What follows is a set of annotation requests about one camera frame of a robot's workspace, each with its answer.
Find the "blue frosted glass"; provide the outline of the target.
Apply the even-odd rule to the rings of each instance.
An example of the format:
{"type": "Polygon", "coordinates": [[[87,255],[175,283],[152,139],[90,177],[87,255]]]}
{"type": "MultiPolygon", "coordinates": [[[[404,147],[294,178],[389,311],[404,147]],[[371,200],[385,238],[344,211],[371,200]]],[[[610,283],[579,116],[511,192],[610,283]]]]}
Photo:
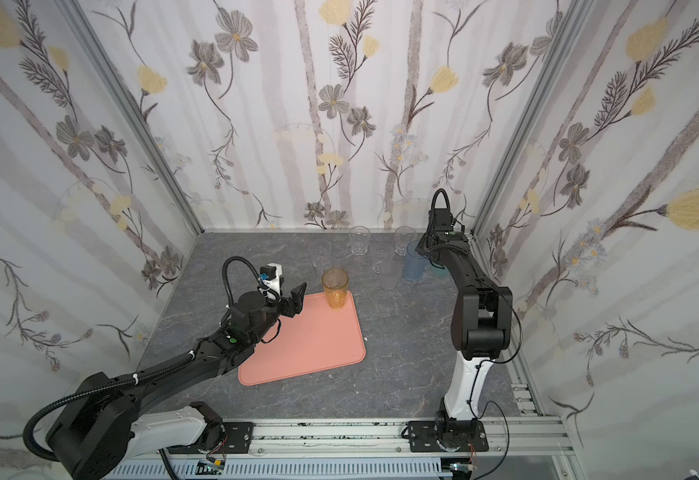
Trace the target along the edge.
{"type": "Polygon", "coordinates": [[[405,250],[405,264],[403,264],[403,277],[409,282],[419,282],[425,275],[425,270],[429,265],[429,259],[421,255],[417,246],[419,241],[413,240],[407,244],[405,250]]]}

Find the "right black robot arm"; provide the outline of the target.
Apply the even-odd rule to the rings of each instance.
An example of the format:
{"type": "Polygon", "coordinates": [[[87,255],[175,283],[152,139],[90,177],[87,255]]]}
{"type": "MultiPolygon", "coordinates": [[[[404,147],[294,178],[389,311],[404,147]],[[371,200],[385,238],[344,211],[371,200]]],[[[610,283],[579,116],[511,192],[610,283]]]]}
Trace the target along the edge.
{"type": "Polygon", "coordinates": [[[509,348],[511,290],[497,286],[483,272],[467,235],[455,230],[455,219],[447,207],[429,210],[417,253],[445,268],[457,287],[451,318],[455,368],[435,416],[437,442],[445,450],[485,452],[489,445],[477,418],[477,404],[491,366],[509,348]]]}

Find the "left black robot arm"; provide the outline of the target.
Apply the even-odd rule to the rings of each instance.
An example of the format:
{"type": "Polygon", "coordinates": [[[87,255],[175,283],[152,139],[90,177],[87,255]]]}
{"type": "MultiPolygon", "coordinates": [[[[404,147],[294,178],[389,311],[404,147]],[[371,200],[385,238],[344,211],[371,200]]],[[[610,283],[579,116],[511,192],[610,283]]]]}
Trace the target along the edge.
{"type": "Polygon", "coordinates": [[[35,426],[23,434],[33,454],[60,462],[75,479],[101,479],[126,459],[137,440],[132,425],[155,405],[190,387],[226,375],[248,360],[282,316],[295,317],[305,304],[307,284],[274,303],[251,291],[230,307],[221,327],[199,339],[194,347],[161,364],[130,375],[86,378],[75,393],[56,400],[35,414],[38,422],[58,410],[46,434],[46,447],[35,438],[35,426]]]}

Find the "pink plastic tray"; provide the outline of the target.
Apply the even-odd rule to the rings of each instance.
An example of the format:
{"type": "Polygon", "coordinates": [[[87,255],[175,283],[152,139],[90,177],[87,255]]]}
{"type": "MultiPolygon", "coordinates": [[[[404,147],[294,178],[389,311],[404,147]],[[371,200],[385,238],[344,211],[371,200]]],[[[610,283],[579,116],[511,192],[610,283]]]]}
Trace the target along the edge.
{"type": "Polygon", "coordinates": [[[280,333],[270,334],[268,339],[238,368],[243,386],[358,364],[367,354],[351,293],[340,309],[331,308],[323,293],[306,296],[303,312],[294,318],[284,317],[280,333]]]}

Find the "yellow transparent glass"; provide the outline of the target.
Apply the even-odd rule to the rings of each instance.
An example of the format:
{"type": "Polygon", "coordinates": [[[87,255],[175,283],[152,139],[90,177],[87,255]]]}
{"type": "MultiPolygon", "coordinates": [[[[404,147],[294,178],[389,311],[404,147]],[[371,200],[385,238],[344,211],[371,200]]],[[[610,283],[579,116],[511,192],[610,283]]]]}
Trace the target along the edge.
{"type": "Polygon", "coordinates": [[[342,309],[347,302],[349,275],[342,268],[330,268],[322,275],[324,293],[332,309],[342,309]]]}

